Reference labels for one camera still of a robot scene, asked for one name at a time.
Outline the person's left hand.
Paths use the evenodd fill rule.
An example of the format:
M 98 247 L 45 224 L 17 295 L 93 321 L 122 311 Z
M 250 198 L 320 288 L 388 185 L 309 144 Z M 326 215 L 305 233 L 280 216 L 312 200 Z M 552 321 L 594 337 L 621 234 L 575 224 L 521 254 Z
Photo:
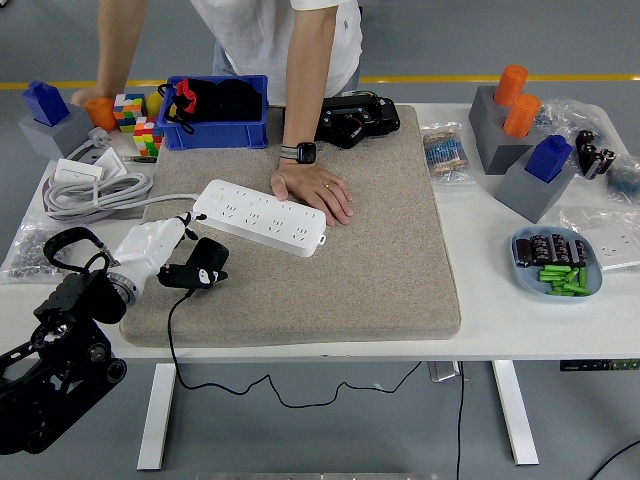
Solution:
M 353 216 L 353 197 L 345 181 L 316 164 L 281 158 L 271 176 L 271 188 L 280 201 L 294 196 L 322 211 L 329 226 L 348 225 Z

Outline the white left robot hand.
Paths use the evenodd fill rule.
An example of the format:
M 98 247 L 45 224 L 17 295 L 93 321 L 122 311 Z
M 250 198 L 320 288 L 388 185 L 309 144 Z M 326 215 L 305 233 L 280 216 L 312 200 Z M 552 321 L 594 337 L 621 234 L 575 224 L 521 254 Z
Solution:
M 188 290 L 209 289 L 227 279 L 223 267 L 229 250 L 210 238 L 197 237 L 189 229 L 192 220 L 200 218 L 187 212 L 132 228 L 114 252 L 116 266 L 110 278 L 137 296 L 152 277 L 163 286 Z M 169 259 L 185 236 L 195 240 L 196 246 L 185 264 L 171 264 Z

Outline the person's right hand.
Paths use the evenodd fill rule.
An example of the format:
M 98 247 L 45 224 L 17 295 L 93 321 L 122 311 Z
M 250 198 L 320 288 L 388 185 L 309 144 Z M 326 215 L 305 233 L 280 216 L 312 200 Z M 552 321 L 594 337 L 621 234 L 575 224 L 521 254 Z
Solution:
M 109 93 L 105 92 L 102 88 L 98 86 L 92 86 L 75 91 L 72 94 L 71 103 L 76 106 L 83 107 L 87 102 L 91 100 L 109 97 Z

